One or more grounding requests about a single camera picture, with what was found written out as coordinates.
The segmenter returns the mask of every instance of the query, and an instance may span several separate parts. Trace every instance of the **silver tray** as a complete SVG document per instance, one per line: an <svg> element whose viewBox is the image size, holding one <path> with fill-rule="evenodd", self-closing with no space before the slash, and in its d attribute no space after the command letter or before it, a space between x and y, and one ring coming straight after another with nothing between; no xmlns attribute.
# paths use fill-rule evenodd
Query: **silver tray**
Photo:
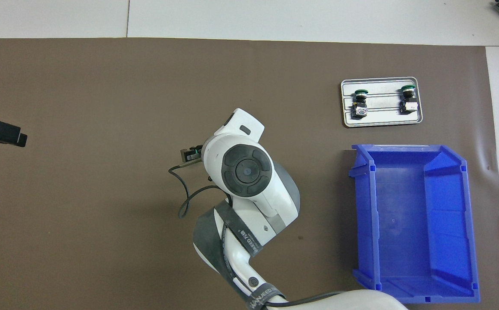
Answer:
<svg viewBox="0 0 499 310"><path fill-rule="evenodd" d="M403 100L402 86L413 84L418 101L418 110L401 114L399 107ZM348 127L369 127L416 124L423 120L420 90L414 77L346 79L341 84L343 121ZM367 90L368 115L356 119L351 117L355 90Z"/></svg>

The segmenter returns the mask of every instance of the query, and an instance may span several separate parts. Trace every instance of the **blue container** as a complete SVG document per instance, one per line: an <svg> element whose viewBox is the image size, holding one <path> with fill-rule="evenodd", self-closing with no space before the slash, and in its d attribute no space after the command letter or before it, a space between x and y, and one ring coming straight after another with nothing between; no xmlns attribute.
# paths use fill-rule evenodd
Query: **blue container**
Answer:
<svg viewBox="0 0 499 310"><path fill-rule="evenodd" d="M357 281L403 304L479 302L466 161L443 145L353 145Z"/></svg>

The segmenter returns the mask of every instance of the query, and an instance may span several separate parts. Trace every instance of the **brown mat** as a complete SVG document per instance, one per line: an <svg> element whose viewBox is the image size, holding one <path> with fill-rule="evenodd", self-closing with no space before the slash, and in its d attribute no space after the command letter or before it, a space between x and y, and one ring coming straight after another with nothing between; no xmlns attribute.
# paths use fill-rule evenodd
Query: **brown mat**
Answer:
<svg viewBox="0 0 499 310"><path fill-rule="evenodd" d="M424 120L348 129L339 83L414 76ZM499 175L483 47L185 39L0 39L0 309L244 309L196 255L167 169L236 107L292 175L301 214L252 261L291 300L361 288L351 144L445 144L468 160L482 302L499 309ZM181 171L191 190L202 165Z"/></svg>

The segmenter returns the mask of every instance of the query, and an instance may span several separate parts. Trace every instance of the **white robotic arm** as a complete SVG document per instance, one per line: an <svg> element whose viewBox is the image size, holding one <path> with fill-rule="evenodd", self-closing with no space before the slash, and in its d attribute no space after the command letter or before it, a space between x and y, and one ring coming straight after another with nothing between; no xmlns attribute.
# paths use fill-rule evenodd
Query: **white robotic arm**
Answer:
<svg viewBox="0 0 499 310"><path fill-rule="evenodd" d="M258 143L265 127L237 108L202 147L211 179L230 195L197 220L196 252L246 300L250 310L402 310L393 297L371 290L287 302L250 265L251 257L299 215L299 190Z"/></svg>

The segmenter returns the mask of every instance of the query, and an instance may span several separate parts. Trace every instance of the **black velcro strap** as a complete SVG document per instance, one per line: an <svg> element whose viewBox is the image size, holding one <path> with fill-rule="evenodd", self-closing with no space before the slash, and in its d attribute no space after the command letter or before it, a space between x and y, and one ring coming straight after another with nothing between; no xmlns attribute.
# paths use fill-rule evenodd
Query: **black velcro strap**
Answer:
<svg viewBox="0 0 499 310"><path fill-rule="evenodd" d="M271 298L282 293L272 284L264 283L257 287L251 295L248 296L246 307L249 310L261 310Z"/></svg>
<svg viewBox="0 0 499 310"><path fill-rule="evenodd" d="M236 239L248 251L251 257L254 257L263 249L263 246L257 238L253 235L250 229L246 226L244 221L238 214L228 205L225 201L215 206L217 213L225 222L226 226L230 228Z"/></svg>

